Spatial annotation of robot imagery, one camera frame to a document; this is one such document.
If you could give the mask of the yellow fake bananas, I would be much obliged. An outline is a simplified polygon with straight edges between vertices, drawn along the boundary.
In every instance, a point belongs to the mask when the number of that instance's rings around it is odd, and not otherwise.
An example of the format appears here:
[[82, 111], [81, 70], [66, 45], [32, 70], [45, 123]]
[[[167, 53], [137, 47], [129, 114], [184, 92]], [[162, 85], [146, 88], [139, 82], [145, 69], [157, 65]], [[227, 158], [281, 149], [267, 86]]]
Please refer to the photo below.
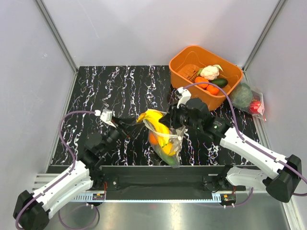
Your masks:
[[148, 128], [149, 133], [153, 133], [157, 138], [158, 144], [151, 144], [157, 154], [161, 156], [174, 156], [178, 150], [176, 141], [180, 140], [180, 138], [176, 134], [173, 134], [170, 128], [159, 123], [159, 119], [164, 115], [165, 113], [163, 112], [148, 109], [146, 112], [140, 114], [137, 123], [143, 122]]

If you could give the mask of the clear polka dot zip bag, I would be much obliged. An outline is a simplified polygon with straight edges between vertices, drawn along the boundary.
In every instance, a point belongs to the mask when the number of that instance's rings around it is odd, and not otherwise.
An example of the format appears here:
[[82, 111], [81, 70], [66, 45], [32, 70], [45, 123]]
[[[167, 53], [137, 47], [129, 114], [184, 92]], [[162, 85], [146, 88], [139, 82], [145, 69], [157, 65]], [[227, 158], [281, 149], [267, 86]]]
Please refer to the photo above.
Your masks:
[[160, 122], [161, 118], [167, 119], [168, 113], [154, 109], [148, 109], [137, 119], [137, 123], [143, 122], [149, 130], [148, 141], [155, 153], [169, 166], [178, 168], [180, 166], [179, 153], [182, 149], [182, 142], [185, 126], [170, 128]]

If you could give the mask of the green fake cucumber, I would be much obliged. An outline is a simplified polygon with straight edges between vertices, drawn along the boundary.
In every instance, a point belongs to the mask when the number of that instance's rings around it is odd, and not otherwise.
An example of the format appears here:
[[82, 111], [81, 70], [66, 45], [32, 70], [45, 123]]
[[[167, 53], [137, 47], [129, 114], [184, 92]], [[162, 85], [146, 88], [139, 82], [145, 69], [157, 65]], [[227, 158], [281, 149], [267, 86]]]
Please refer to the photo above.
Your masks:
[[177, 160], [176, 158], [172, 157], [172, 156], [166, 156], [165, 158], [165, 162], [172, 166], [172, 167], [177, 167], [178, 166], [178, 163], [177, 163]]

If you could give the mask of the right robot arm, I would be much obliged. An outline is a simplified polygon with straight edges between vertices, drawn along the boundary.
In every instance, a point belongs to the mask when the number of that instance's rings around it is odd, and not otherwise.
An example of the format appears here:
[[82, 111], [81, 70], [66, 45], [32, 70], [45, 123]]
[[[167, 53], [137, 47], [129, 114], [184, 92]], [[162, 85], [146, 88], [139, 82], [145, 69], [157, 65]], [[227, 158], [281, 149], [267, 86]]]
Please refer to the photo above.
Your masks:
[[280, 202], [287, 203], [301, 181], [302, 162], [296, 155], [286, 157], [244, 136], [234, 126], [215, 117], [199, 98], [173, 104], [160, 123], [169, 128], [187, 127], [202, 133], [206, 141], [229, 149], [257, 166], [256, 170], [227, 166], [218, 177], [224, 190], [232, 186], [264, 189]]

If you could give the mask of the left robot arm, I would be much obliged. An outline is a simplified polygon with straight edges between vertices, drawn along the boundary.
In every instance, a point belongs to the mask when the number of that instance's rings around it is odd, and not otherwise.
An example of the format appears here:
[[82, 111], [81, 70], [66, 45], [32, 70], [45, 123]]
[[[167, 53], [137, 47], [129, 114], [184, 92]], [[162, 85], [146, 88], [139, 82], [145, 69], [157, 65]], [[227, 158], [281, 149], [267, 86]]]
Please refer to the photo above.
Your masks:
[[19, 194], [13, 212], [18, 230], [43, 230], [53, 215], [78, 194], [105, 185], [101, 157], [115, 149], [119, 139], [135, 139], [144, 127], [135, 117], [112, 117], [107, 124], [107, 134], [88, 134], [83, 152], [60, 175], [33, 192]]

